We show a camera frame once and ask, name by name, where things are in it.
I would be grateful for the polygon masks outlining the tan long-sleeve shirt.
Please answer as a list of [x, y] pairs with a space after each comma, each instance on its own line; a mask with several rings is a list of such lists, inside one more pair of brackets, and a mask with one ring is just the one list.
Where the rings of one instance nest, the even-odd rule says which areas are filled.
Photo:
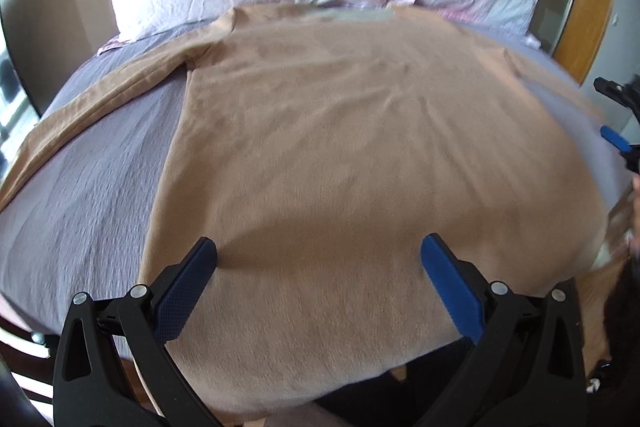
[[253, 6], [200, 31], [158, 50], [155, 67], [142, 57], [44, 117], [2, 183], [1, 210], [63, 145], [183, 63], [178, 124], [127, 289], [213, 239], [218, 268], [168, 350], [226, 423], [455, 340], [420, 265], [427, 234], [526, 294], [596, 260], [610, 210], [527, 88], [547, 88], [597, 131], [573, 81], [418, 9], [352, 20]]

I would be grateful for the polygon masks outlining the window with blinds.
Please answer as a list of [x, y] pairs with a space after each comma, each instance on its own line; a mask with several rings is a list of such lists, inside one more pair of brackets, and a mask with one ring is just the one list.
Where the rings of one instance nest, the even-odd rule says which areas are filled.
[[18, 78], [4, 38], [1, 38], [0, 66], [0, 176], [4, 180], [40, 116]]

